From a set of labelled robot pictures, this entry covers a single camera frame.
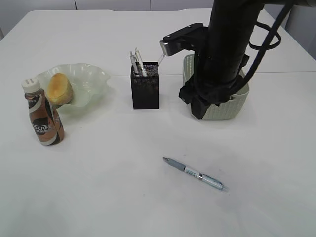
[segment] white wall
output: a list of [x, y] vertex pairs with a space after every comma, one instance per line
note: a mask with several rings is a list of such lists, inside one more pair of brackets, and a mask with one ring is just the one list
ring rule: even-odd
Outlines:
[[0, 0], [0, 27], [6, 35], [29, 11], [75, 10], [74, 0]]
[[151, 0], [152, 11], [175, 11], [187, 8], [211, 8], [213, 0]]
[[150, 0], [76, 0], [78, 10], [150, 11]]
[[290, 14], [286, 30], [316, 59], [316, 8], [295, 6]]
[[[265, 5], [265, 10], [274, 18], [276, 19], [279, 13], [281, 12], [283, 5], [274, 5], [274, 4], [267, 4]], [[284, 21], [282, 22], [282, 27], [285, 28], [286, 23], [288, 21], [289, 14], [286, 16]]]

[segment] coffee bottle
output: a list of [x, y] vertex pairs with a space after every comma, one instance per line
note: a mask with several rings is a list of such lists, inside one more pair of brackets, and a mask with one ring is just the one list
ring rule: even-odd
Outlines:
[[33, 78], [22, 82], [25, 98], [29, 102], [30, 120], [34, 131], [43, 145], [54, 145], [64, 139], [65, 131], [57, 110], [51, 105]]

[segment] plastic container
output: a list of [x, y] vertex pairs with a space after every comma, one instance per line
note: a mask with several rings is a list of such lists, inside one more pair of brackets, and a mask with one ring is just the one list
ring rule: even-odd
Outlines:
[[73, 99], [59, 109], [65, 113], [70, 113], [75, 108], [86, 107], [93, 96], [105, 93], [108, 87], [107, 80], [110, 78], [101, 68], [87, 63], [61, 64], [35, 77], [44, 91], [56, 73], [65, 74], [74, 91]]
[[[183, 60], [183, 85], [190, 79], [193, 74], [194, 54], [187, 55]], [[202, 120], [228, 120], [233, 119], [241, 110], [249, 93], [248, 84], [244, 86], [239, 92], [232, 95], [232, 100], [226, 103], [211, 105], [206, 111]]]

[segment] clear plastic bowl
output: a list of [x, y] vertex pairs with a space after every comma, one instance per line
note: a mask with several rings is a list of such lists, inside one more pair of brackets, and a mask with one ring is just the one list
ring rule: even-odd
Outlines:
[[64, 73], [74, 91], [73, 99], [61, 106], [63, 111], [71, 107], [85, 107], [94, 95], [105, 92], [110, 78], [101, 68], [87, 63], [57, 65], [35, 77], [45, 92], [51, 77], [56, 73]]

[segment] gray basket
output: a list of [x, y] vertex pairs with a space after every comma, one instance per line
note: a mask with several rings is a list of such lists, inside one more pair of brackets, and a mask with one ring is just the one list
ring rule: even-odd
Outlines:
[[[183, 60], [183, 84], [190, 79], [193, 74], [194, 54], [187, 55]], [[248, 84], [245, 85], [239, 92], [232, 95], [232, 100], [226, 103], [211, 105], [206, 111], [202, 120], [227, 120], [233, 119], [241, 110], [249, 93]]]

